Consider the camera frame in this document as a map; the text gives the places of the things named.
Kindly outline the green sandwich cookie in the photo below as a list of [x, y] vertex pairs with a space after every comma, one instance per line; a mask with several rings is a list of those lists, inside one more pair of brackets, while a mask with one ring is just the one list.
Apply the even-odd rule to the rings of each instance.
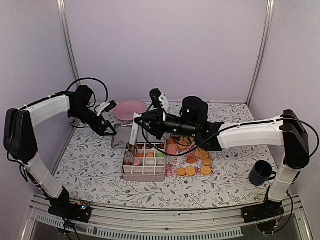
[[164, 155], [163, 153], [161, 153], [161, 152], [158, 152], [158, 153], [156, 154], [156, 157], [157, 157], [157, 158], [164, 158], [165, 155]]

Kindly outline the metal tongs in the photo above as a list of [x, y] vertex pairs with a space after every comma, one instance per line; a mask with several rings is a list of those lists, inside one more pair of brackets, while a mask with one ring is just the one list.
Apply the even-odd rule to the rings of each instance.
[[129, 147], [124, 154], [124, 164], [127, 166], [133, 166], [135, 162], [135, 151], [136, 151], [136, 143], [138, 140], [138, 133], [140, 126], [135, 122], [135, 120], [142, 115], [140, 113], [135, 112], [133, 115], [132, 128], [129, 139]]

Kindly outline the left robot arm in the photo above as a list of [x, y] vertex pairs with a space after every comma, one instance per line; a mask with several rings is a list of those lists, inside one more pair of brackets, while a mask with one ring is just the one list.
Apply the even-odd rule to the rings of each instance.
[[20, 165], [24, 175], [34, 181], [63, 217], [74, 213], [74, 205], [70, 202], [69, 192], [53, 177], [41, 159], [35, 128], [66, 113], [68, 118], [80, 120], [99, 136], [116, 135], [112, 124], [102, 115], [113, 110], [116, 102], [105, 101], [90, 109], [88, 104], [93, 94], [91, 88], [80, 85], [76, 91], [61, 91], [21, 108], [10, 108], [5, 114], [3, 145], [8, 160]]

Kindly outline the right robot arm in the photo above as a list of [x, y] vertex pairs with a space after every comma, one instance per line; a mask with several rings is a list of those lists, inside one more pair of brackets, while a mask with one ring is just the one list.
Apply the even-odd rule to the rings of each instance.
[[179, 116], [169, 113], [170, 106], [163, 94], [152, 93], [150, 97], [154, 109], [134, 116], [130, 149], [136, 145], [139, 129], [158, 140], [164, 134], [191, 137], [197, 147], [210, 152], [241, 146], [284, 147], [283, 162], [267, 191], [265, 202], [258, 208], [262, 218], [269, 218], [278, 210], [278, 204], [287, 190], [301, 169], [310, 162], [309, 136], [305, 124], [290, 109], [273, 118], [232, 124], [209, 122], [209, 105], [196, 96], [183, 99]]

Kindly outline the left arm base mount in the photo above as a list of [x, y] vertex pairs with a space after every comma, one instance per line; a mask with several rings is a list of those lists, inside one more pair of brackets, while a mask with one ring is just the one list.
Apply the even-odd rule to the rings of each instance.
[[88, 223], [91, 218], [92, 208], [77, 203], [58, 203], [51, 201], [48, 213], [66, 220]]

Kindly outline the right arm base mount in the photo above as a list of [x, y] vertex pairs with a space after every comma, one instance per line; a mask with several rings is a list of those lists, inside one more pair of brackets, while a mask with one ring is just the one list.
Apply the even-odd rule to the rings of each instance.
[[284, 217], [283, 207], [247, 206], [241, 209], [245, 223], [256, 223], [257, 230], [264, 235], [272, 235], [279, 228]]

